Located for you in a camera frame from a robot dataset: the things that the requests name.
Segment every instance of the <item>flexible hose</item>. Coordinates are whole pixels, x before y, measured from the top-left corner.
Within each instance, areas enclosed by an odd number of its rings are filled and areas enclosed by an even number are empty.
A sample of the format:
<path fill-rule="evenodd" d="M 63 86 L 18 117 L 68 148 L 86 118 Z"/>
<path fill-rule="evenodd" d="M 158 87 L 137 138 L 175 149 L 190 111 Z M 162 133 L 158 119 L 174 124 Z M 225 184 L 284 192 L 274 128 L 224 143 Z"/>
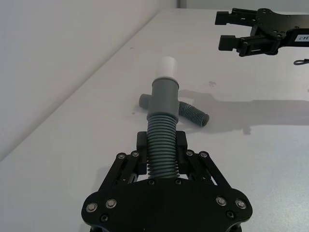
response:
<path fill-rule="evenodd" d="M 139 105 L 141 108 L 148 110 L 148 105 L 150 101 L 151 95 L 149 94 L 141 94 Z M 200 127 L 206 126 L 209 121 L 209 115 L 196 109 L 194 106 L 185 103 L 183 101 L 179 102 L 179 115 L 187 118 L 191 122 L 195 123 Z"/>
<path fill-rule="evenodd" d="M 187 118 L 200 127 L 206 126 L 207 122 L 209 121 L 208 114 L 183 101 L 179 102 L 179 115 Z"/>
<path fill-rule="evenodd" d="M 178 177 L 176 163 L 176 120 L 155 115 L 148 119 L 148 174 L 150 178 Z"/>

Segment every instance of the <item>black gripper arm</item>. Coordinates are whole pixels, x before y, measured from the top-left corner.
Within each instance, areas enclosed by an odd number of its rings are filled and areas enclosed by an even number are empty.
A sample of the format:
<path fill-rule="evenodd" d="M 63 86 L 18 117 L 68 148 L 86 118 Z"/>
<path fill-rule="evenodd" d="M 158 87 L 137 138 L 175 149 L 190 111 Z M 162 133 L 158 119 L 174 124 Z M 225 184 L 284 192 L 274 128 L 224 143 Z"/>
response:
<path fill-rule="evenodd" d="M 276 55 L 284 46 L 309 47 L 309 15 L 283 15 L 270 9 L 236 9 L 217 12 L 216 25 L 236 24 L 252 27 L 249 37 L 222 35 L 220 51 L 236 51 L 239 56 Z"/>

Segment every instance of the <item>black robotic gripper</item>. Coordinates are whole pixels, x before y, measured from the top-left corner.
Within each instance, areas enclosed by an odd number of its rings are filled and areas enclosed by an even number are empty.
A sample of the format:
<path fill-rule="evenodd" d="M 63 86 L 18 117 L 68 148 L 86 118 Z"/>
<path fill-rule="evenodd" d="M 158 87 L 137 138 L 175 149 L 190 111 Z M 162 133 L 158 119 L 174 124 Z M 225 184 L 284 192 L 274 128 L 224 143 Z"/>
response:
<path fill-rule="evenodd" d="M 252 27 L 250 36 L 222 35 L 219 50 L 236 49 L 239 56 L 276 55 L 281 47 L 309 47 L 309 15 L 278 14 L 270 9 L 257 11 L 233 8 L 217 12 L 216 25 L 236 24 Z"/>
<path fill-rule="evenodd" d="M 177 131 L 177 163 L 184 178 L 137 181 L 147 173 L 147 133 L 137 150 L 119 153 L 99 190 L 84 202 L 82 218 L 91 232 L 241 232 L 252 207 L 230 187 L 209 154 L 187 149 Z"/>

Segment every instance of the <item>black metal plate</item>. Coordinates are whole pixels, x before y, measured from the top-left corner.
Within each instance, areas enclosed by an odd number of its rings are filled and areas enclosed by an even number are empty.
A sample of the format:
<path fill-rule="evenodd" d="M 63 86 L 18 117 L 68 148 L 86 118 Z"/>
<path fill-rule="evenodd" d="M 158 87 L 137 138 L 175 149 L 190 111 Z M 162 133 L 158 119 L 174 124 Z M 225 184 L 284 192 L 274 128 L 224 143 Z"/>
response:
<path fill-rule="evenodd" d="M 249 200 L 236 189 L 180 178 L 179 185 L 175 180 L 154 179 L 154 185 L 143 180 L 95 192 L 83 205 L 83 220 L 109 232 L 226 232 L 252 215 Z M 218 196 L 227 200 L 226 206 L 216 202 Z M 115 208 L 105 206 L 108 199 L 117 201 Z M 246 209 L 236 206 L 238 199 L 245 201 Z M 85 208 L 91 202 L 96 202 L 98 208 L 88 213 Z M 226 216 L 227 211 L 234 213 L 234 219 Z M 108 216 L 106 222 L 101 222 L 102 215 Z"/>
<path fill-rule="evenodd" d="M 306 29 L 308 32 L 309 30 L 309 15 L 283 15 L 270 9 L 259 9 L 256 18 L 263 33 L 278 39 L 284 39 L 288 31 L 297 32 L 298 29 Z"/>

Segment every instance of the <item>white wall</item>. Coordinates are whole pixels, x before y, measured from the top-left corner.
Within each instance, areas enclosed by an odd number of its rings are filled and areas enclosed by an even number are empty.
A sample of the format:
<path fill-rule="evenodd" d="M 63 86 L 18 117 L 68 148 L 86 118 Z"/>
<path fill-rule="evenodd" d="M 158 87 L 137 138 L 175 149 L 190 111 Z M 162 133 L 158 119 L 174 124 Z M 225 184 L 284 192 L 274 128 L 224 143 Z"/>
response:
<path fill-rule="evenodd" d="M 0 1 L 0 161 L 158 10 L 173 4 Z"/>
<path fill-rule="evenodd" d="M 269 8 L 273 11 L 309 13 L 309 2 L 308 0 L 187 0 L 187 8 L 226 10 L 231 10 L 232 8 L 248 10 Z"/>

